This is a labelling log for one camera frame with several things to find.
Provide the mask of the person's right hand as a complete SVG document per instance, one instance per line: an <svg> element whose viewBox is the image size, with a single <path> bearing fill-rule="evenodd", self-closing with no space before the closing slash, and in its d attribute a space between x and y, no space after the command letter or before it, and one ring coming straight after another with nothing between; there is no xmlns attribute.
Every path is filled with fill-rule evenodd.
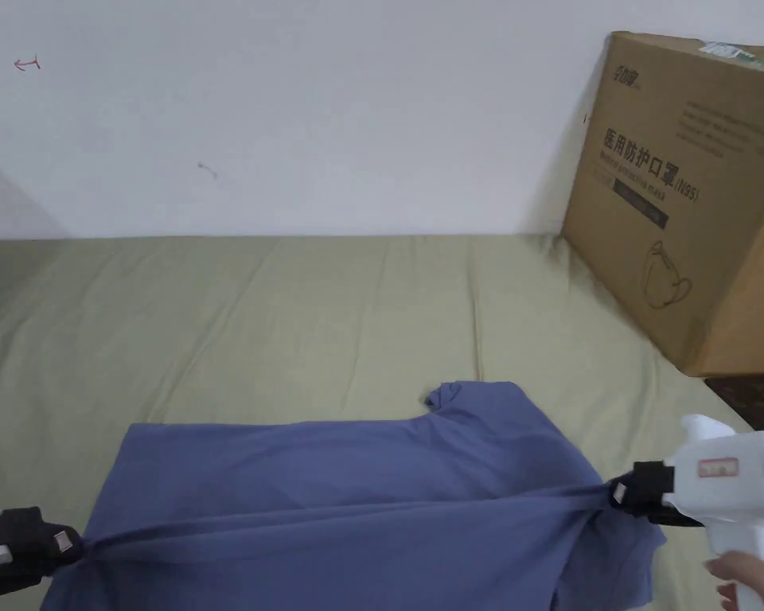
<svg viewBox="0 0 764 611"><path fill-rule="evenodd" d="M717 587L724 610L740 610L737 586L752 589L764 603L764 562L741 551L730 551L708 559L705 568L714 578L723 582Z"/></svg>

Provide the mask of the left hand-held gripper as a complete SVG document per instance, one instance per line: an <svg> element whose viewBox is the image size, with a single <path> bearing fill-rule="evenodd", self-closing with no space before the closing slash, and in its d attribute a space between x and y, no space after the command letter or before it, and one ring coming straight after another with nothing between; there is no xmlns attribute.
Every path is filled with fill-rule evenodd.
<svg viewBox="0 0 764 611"><path fill-rule="evenodd" d="M0 510L0 596L38 586L84 556L76 530L29 521L26 509Z"/></svg>

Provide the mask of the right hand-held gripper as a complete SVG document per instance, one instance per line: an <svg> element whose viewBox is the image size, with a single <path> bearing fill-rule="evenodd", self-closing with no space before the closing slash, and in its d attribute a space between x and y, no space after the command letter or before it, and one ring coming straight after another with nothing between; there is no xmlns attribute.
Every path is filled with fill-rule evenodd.
<svg viewBox="0 0 764 611"><path fill-rule="evenodd" d="M659 527L705 527L713 554L741 551L764 562L764 430L737 433L700 414L683 417L682 427L685 441L672 456L608 481L611 507Z"/></svg>

